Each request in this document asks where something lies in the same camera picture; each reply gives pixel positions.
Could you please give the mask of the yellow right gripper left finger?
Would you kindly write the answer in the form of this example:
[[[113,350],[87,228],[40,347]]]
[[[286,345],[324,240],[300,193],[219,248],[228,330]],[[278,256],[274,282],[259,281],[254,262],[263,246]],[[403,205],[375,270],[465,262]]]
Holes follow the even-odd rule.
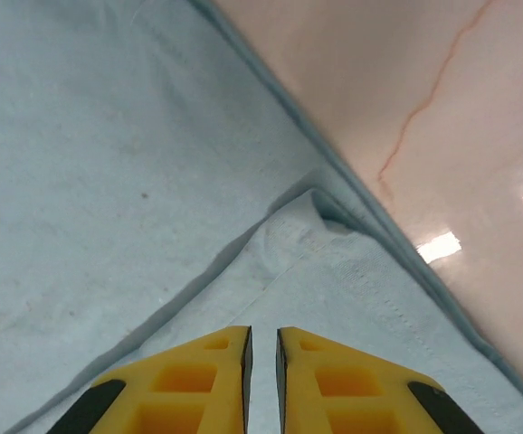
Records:
[[[244,433],[252,330],[228,326],[102,374],[52,433]]]

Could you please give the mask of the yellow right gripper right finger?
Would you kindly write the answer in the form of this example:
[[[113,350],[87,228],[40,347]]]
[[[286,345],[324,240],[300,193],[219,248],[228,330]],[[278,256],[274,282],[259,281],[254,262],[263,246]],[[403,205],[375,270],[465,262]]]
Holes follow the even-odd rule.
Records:
[[[479,433],[431,377],[297,327],[277,332],[283,433]]]

